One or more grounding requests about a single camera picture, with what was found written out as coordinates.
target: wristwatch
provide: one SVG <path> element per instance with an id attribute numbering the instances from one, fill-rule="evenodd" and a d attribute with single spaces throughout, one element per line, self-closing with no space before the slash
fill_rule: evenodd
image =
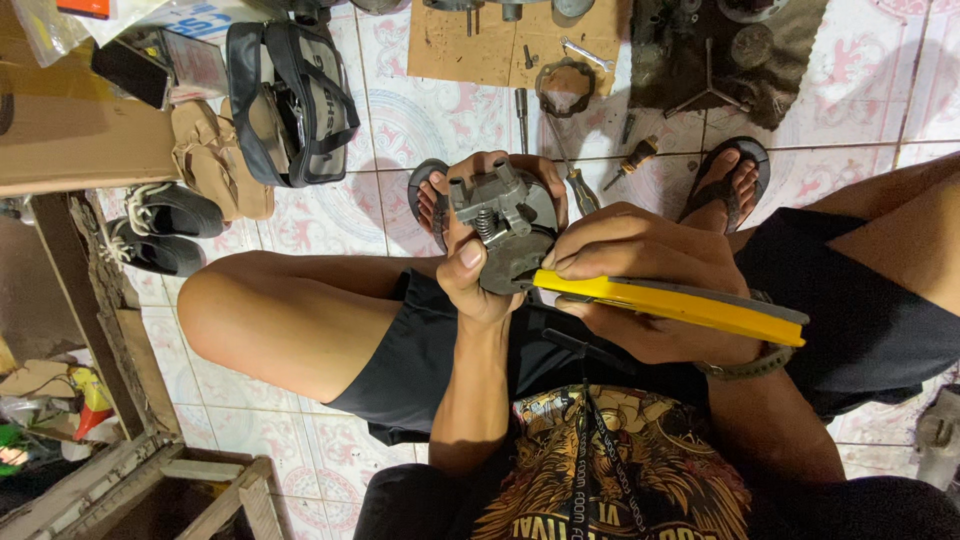
<path id="1" fill-rule="evenodd" d="M 754 361 L 736 366 L 715 366 L 706 362 L 693 362 L 707 377 L 717 380 L 744 380 L 762 377 L 785 366 L 793 356 L 793 347 L 777 343 L 763 342 L 760 357 Z"/>

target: yellow handle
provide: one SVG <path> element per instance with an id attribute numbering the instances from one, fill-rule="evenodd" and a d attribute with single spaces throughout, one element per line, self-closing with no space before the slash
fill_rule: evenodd
<path id="1" fill-rule="evenodd" d="M 791 347 L 802 347 L 806 343 L 800 337 L 803 327 L 797 323 L 683 292 L 611 282 L 606 277 L 571 282 L 550 270 L 538 270 L 534 285 L 557 292 L 589 296 L 600 304 L 625 307 L 771 343 Z"/>

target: black shorts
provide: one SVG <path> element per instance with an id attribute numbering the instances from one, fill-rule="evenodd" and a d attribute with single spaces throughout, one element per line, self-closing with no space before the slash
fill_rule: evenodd
<path id="1" fill-rule="evenodd" d="M 899 403 L 960 357 L 957 317 L 827 247 L 861 219 L 779 209 L 736 255 L 751 288 L 810 316 L 805 347 L 787 365 L 823 417 L 868 401 Z M 387 444 L 425 440 L 453 369 L 457 310 L 436 281 L 413 270 L 397 283 L 403 301 L 367 366 L 328 406 L 356 414 Z M 543 338 L 554 329 L 609 353 L 576 355 Z M 647 365 L 593 335 L 580 319 L 527 303 L 513 315 L 510 394 L 521 398 L 583 380 L 661 393 L 691 405 L 707 399 L 689 364 Z"/>

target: smartphone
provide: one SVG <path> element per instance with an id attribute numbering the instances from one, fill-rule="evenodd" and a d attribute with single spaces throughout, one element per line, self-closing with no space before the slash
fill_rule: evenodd
<path id="1" fill-rule="evenodd" d="M 173 71 L 119 39 L 94 46 L 90 68 L 155 109 L 170 106 Z"/>

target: white shoelace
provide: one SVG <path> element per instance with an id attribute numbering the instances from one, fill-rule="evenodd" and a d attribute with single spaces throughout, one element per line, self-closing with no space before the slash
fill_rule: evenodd
<path id="1" fill-rule="evenodd" d="M 100 234 L 104 236 L 104 249 L 101 251 L 104 255 L 109 255 L 116 259 L 117 262 L 130 262 L 133 259 L 131 252 L 133 251 L 133 246 L 125 245 L 123 238 L 117 234 L 120 231 L 120 228 L 124 226 L 129 220 L 121 219 L 113 226 L 112 233 L 107 232 L 107 225 L 104 223 L 100 224 Z"/>
<path id="2" fill-rule="evenodd" d="M 173 183 L 160 185 L 144 184 L 127 195 L 127 217 L 130 219 L 130 228 L 133 229 L 134 233 L 140 236 L 146 236 L 153 232 L 147 223 L 147 218 L 153 217 L 154 213 L 152 210 L 143 207 L 144 198 L 168 189 L 171 185 L 173 185 Z"/>

